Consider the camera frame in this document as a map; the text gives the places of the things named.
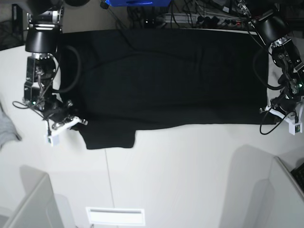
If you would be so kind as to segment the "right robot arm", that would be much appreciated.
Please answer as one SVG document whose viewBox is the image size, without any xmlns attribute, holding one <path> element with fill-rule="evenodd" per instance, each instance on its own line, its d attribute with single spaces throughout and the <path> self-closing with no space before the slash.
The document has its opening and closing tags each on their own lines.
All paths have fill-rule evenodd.
<svg viewBox="0 0 304 228">
<path fill-rule="evenodd" d="M 63 103 L 58 94 L 71 91 L 81 75 L 81 59 L 72 46 L 59 46 L 62 34 L 62 18 L 65 1 L 27 0 L 28 34 L 25 50 L 31 55 L 27 59 L 26 81 L 24 83 L 23 104 L 25 108 L 37 112 L 44 121 L 53 122 L 47 130 L 62 130 L 77 124 L 87 124 L 72 111 L 72 101 Z M 70 51 L 76 58 L 76 75 L 72 83 L 63 89 L 54 89 L 53 82 L 60 68 L 60 50 Z"/>
</svg>

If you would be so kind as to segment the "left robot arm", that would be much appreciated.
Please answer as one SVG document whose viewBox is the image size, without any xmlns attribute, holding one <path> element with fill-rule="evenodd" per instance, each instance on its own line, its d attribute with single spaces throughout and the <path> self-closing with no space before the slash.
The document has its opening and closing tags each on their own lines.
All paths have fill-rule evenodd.
<svg viewBox="0 0 304 228">
<path fill-rule="evenodd" d="M 304 96 L 304 62 L 292 39 L 287 23 L 276 9 L 270 9 L 263 14 L 248 13 L 247 24 L 250 25 L 263 42 L 261 50 L 253 59 L 253 70 L 258 80 L 268 89 L 279 91 L 280 95 L 270 102 L 270 109 L 283 115 L 296 113 L 296 107 Z M 272 86 L 257 73 L 256 61 L 262 51 L 266 51 L 274 64 L 282 70 L 278 85 Z"/>
</svg>

